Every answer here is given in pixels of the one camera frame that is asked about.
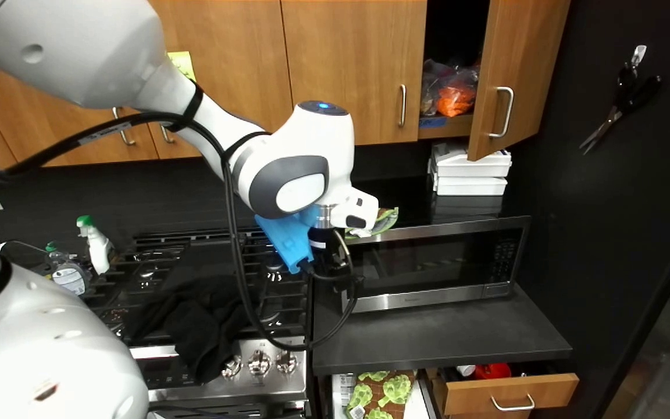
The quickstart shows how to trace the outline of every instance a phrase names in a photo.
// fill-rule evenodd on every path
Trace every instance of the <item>cabinet handle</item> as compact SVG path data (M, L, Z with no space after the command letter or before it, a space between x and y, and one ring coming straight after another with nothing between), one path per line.
M165 139L165 143L168 143L168 144L173 144L173 143L175 143L175 139L174 139L174 138L170 138L170 137L167 135L167 130L165 130L164 125L159 125L159 127L162 128L162 138Z
M500 134L490 133L490 138L501 138L508 133L508 121L511 120L511 109L514 107L514 90L508 86L496 87L499 92L508 93L508 109L505 110L505 122L503 123L503 131Z
M527 406L500 407L500 406L498 406L498 402L495 401L495 398L493 396L490 397L490 400L493 401L493 404L495 405L495 409L498 409L499 411L532 410L533 408L537 407L537 405L534 403L534 399L532 399L532 396L530 396L527 393L526 397L529 398L529 402L531 403L530 405L527 405Z
M112 117L114 117L115 119L118 118L117 107L115 107L115 106L112 107ZM120 130L120 138L123 139L123 144L125 144L125 145L136 145L136 141L128 140L128 138L126 138L126 133L123 132L123 130Z
M400 90L402 91L402 112L400 113L400 122L398 126L402 128L405 126L405 106L407 106L407 86L401 84Z

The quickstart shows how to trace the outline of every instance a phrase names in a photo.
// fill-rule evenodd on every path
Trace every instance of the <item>stainless steel microwave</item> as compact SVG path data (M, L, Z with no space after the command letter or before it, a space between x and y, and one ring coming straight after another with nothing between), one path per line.
M510 294L530 222L489 218L349 239L355 273L364 277L354 313Z

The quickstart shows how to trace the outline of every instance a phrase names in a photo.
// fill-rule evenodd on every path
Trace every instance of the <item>yellow sticky note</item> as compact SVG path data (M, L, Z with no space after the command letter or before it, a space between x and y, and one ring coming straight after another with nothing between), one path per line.
M181 71L188 79L196 81L195 73L193 72L193 63L191 62L191 53L189 51L175 51L168 52L168 56L172 59L172 64Z

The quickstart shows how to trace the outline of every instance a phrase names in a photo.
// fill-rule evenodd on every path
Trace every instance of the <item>robotic arm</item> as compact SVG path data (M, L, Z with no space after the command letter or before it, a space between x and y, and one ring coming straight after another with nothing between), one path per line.
M296 105L275 133L224 111L173 66L147 0L0 0L0 69L79 106L184 114L177 133L264 218L316 210L314 228L370 228L378 202L351 186L353 123L333 104ZM237 142L251 137L244 144ZM138 419L147 390L128 349L82 302L0 260L0 416Z
M162 24L146 0L0 0L0 69L90 108L183 114L197 88L167 57ZM264 132L205 94L193 119L224 150ZM188 128L178 135L221 177L221 157L202 136ZM264 218L314 204L320 228L370 228L378 202L351 186L353 153L348 112L308 101L275 133L239 146L228 162L234 190Z

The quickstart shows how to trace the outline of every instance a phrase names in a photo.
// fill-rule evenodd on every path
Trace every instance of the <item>scissors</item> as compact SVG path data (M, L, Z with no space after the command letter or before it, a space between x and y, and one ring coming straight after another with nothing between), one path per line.
M580 144L579 148L588 146L583 154L587 154L591 148L606 134L607 130L611 128L623 116L639 109L644 104L648 103L661 87L661 77L654 75L648 77L640 87L636 88L637 70L636 66L626 63L619 71L617 77L617 89L614 96L614 105L607 115L606 121L601 124L593 133Z

